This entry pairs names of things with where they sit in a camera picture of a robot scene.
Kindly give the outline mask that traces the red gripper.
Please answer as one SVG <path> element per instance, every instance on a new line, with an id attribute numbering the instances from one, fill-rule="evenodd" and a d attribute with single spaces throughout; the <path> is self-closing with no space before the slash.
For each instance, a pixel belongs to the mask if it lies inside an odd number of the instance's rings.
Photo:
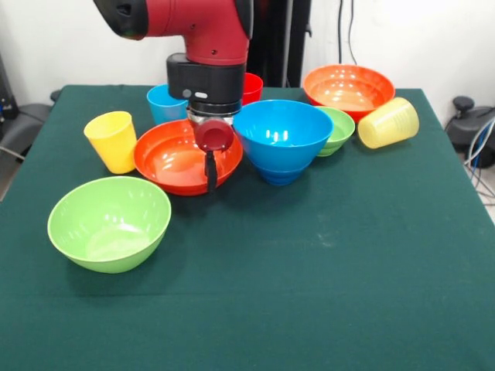
<path id="1" fill-rule="evenodd" d="M 234 141 L 234 131 L 230 124 L 219 118 L 209 118 L 194 128 L 198 147 L 205 154 L 205 176 L 207 191 L 212 193 L 217 187 L 217 163 L 214 151 L 226 151 Z"/>

